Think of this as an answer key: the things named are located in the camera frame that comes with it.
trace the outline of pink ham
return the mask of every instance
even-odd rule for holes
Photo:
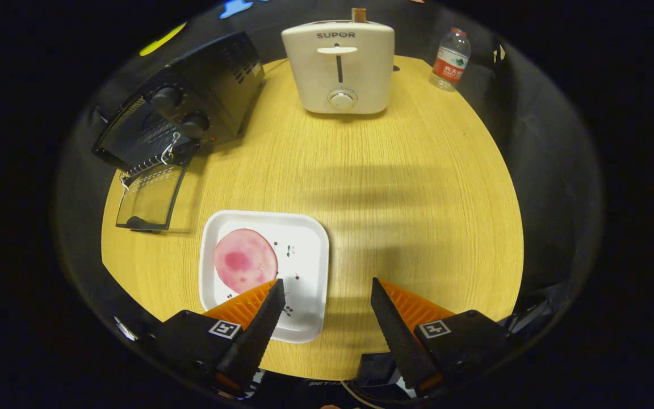
[[[277,254],[259,233],[239,228],[224,236],[213,253],[221,281],[241,294],[277,277]]]

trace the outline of orange gripper pad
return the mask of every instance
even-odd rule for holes
[[[228,321],[229,323],[241,324],[241,329],[247,329],[252,319],[257,315],[257,311],[259,311],[262,303],[267,298],[270,288],[276,282],[276,279],[265,282],[259,285],[259,287],[254,287],[245,293],[231,298],[231,300],[225,303],[209,309],[203,315],[210,316],[210,318],[223,319],[223,321]]]
[[[456,315],[442,306],[431,303],[420,295],[392,284],[392,282],[381,279],[378,279],[378,281],[385,289],[385,293],[390,297],[398,314],[400,314],[400,318],[403,319],[403,323],[412,332],[418,344],[420,344],[420,341],[415,334],[415,328],[418,324],[430,323],[431,321],[437,321],[447,316]]]

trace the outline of wooden table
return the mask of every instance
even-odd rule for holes
[[[363,353],[387,352],[370,306],[371,278],[454,312],[499,320],[521,282],[516,193],[491,135],[459,93],[428,83],[422,60],[395,57],[381,114],[304,111],[287,61],[266,83],[246,134],[192,161],[161,235],[116,228],[123,189],[112,180],[102,261],[161,320],[198,298],[203,226],[216,211],[303,213],[330,239],[324,329],[307,344],[271,341],[261,367],[305,378],[355,377]]]

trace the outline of black background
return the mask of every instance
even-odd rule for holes
[[[0,5],[0,407],[208,404],[81,303],[60,273],[48,217],[58,148],[78,108],[124,50],[210,3]],[[581,298],[527,354],[450,404],[654,407],[654,2],[447,4],[506,36],[563,88],[607,178],[607,230]],[[568,69],[567,55],[586,69]]]

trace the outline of square plate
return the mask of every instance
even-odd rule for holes
[[[286,307],[272,334],[277,341],[303,344],[322,331],[327,301],[329,239],[317,220],[306,215],[221,210],[213,213],[200,243],[198,289],[207,310],[236,297],[213,265],[216,244],[231,231],[250,228],[264,236],[277,254],[277,278],[284,280]]]

